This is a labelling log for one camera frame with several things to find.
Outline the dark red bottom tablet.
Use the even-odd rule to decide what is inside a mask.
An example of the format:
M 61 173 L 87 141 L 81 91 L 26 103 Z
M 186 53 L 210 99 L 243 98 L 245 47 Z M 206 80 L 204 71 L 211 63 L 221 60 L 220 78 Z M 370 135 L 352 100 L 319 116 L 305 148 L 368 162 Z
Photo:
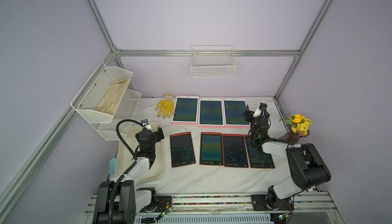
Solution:
M 271 154 L 254 149 L 250 142 L 250 135 L 245 135 L 248 160 L 250 168 L 253 169 L 274 169 L 274 161 Z

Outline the dark red tablet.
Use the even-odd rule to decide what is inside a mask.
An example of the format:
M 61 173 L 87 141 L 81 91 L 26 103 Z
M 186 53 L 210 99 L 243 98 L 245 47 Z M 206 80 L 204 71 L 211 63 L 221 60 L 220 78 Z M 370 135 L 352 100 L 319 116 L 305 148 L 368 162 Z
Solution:
M 223 139 L 221 133 L 202 132 L 200 165 L 223 166 Z
M 253 169 L 274 169 L 274 161 L 271 154 L 254 149 L 250 142 L 250 135 L 245 135 L 248 160 L 250 168 Z
M 224 167 L 248 168 L 245 137 L 239 134 L 223 134 Z
M 196 163 L 191 132 L 172 134 L 169 140 L 172 168 Z

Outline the pink white writing tablet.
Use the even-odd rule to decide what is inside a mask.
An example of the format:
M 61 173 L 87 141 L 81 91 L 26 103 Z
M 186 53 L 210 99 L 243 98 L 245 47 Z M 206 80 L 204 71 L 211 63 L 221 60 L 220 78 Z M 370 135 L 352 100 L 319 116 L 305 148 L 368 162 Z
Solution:
M 199 96 L 178 95 L 175 100 L 175 113 L 172 124 L 196 125 L 198 123 Z

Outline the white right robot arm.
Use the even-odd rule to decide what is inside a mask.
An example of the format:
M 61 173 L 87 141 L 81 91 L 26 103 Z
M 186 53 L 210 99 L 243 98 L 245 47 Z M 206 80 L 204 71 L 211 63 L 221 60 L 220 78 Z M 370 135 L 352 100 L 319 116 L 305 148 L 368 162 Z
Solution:
M 270 127 L 267 105 L 260 103 L 255 111 L 246 106 L 243 113 L 250 124 L 251 146 L 266 154 L 276 155 L 288 162 L 289 176 L 268 188 L 262 206 L 268 210 L 278 210 L 294 195 L 331 180 L 331 173 L 311 143 L 291 145 L 287 140 L 269 137 Z

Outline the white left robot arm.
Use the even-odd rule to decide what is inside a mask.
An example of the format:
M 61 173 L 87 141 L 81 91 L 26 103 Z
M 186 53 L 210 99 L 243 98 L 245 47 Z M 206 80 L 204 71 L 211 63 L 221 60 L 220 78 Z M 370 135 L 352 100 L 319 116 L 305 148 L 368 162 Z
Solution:
M 125 122 L 133 122 L 142 127 L 135 134 L 139 143 L 136 150 L 130 148 L 119 132 L 119 126 Z M 133 163 L 114 180 L 100 184 L 92 219 L 94 224 L 133 224 L 140 210 L 147 208 L 151 211 L 157 206 L 155 188 L 136 189 L 136 184 L 154 164 L 156 143 L 164 139 L 162 129 L 158 127 L 157 131 L 153 131 L 147 119 L 141 122 L 125 119 L 117 123 L 116 133 L 131 153 Z

